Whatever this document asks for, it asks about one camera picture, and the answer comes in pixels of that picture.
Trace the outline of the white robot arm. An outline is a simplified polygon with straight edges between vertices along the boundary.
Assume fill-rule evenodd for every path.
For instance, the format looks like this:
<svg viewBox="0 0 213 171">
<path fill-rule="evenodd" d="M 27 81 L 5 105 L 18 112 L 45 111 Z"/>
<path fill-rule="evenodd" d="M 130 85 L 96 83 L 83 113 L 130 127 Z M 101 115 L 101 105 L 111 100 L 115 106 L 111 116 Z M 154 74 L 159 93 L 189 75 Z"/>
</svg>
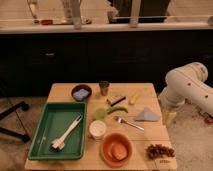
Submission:
<svg viewBox="0 0 213 171">
<path fill-rule="evenodd" d="M 189 63 L 166 74 L 166 87 L 158 96 L 164 125 L 171 124 L 186 100 L 199 107 L 206 123 L 213 124 L 213 87 L 205 84 L 207 78 L 208 70 L 200 62 Z"/>
</svg>

